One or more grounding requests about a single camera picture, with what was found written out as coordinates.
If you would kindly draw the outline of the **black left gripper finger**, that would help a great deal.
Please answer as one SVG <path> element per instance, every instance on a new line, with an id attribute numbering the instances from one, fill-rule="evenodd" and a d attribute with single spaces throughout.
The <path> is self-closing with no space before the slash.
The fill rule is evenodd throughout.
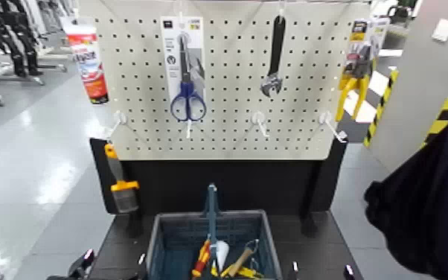
<path id="1" fill-rule="evenodd" d="M 68 269 L 68 277 L 73 279 L 84 279 L 87 275 L 87 269 L 95 260 L 95 252 L 88 249 L 79 258 L 77 258 Z"/>
<path id="2" fill-rule="evenodd" d="M 139 259 L 138 259 L 138 263 L 137 263 L 137 267 L 136 267 L 136 271 L 135 271 L 135 275 L 133 276 L 134 280 L 145 280 L 145 278 L 147 277 L 147 265 L 145 262 L 145 258 L 146 258 L 146 254 L 143 253 Z"/>

